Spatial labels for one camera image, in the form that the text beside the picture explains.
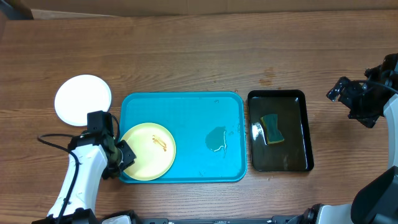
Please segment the yellow plate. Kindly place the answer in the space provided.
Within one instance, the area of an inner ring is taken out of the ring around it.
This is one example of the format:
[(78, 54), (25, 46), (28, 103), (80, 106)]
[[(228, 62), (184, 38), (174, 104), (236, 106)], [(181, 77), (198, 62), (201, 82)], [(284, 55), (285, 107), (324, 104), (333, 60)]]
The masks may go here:
[(177, 147), (165, 127), (142, 123), (129, 129), (122, 137), (136, 155), (124, 173), (134, 180), (150, 181), (164, 175), (174, 163)]

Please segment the white plate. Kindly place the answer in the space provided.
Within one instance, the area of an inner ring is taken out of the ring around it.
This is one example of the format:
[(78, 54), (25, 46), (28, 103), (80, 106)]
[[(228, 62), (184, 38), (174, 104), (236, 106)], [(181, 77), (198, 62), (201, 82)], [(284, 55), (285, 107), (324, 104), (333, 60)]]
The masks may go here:
[(97, 76), (84, 74), (62, 84), (55, 95), (54, 108), (64, 123), (86, 126), (88, 113), (107, 112), (111, 102), (109, 85)]

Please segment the green yellow sponge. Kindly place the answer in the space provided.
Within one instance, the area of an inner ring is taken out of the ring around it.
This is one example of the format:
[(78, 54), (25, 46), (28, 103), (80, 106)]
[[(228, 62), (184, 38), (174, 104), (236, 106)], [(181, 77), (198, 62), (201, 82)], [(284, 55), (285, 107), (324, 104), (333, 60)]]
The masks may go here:
[(266, 144), (277, 144), (284, 141), (282, 133), (278, 129), (278, 115), (267, 114), (261, 117), (261, 123), (265, 133)]

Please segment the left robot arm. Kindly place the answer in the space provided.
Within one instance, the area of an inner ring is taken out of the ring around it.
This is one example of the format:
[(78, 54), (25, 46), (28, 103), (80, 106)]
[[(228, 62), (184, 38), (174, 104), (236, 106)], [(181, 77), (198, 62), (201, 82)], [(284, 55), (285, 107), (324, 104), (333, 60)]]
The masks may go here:
[(37, 140), (68, 153), (68, 169), (60, 193), (47, 216), (36, 223), (99, 223), (95, 205), (101, 179), (117, 178), (136, 155), (113, 129), (109, 112), (87, 114), (87, 129), (77, 136), (44, 134)]

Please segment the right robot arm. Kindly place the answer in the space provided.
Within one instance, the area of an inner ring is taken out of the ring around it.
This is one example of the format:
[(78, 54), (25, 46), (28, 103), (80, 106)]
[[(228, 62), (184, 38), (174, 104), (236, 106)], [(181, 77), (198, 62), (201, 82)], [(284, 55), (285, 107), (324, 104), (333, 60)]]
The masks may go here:
[(339, 78), (326, 96), (348, 107), (348, 118), (367, 128), (379, 118), (386, 120), (386, 136), (381, 142), (375, 137), (369, 142), (387, 147), (387, 169), (351, 203), (315, 204), (287, 223), (397, 223), (397, 54), (386, 55), (380, 65), (366, 69), (362, 80)]

